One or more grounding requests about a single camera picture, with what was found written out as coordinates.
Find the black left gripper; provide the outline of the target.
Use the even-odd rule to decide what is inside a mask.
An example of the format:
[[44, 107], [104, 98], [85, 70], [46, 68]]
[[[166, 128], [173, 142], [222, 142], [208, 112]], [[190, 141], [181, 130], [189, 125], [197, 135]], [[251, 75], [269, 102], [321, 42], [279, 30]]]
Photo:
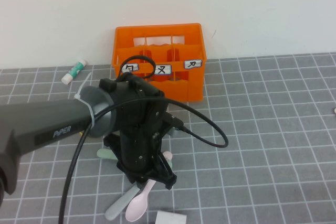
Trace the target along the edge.
[[176, 183], [176, 175], [161, 152], [160, 133], [148, 136], [142, 129], [122, 130], [119, 135], [111, 133], [104, 137], [103, 143], [115, 154], [117, 168], [131, 184], [148, 179], [160, 180], [167, 190], [171, 190]]

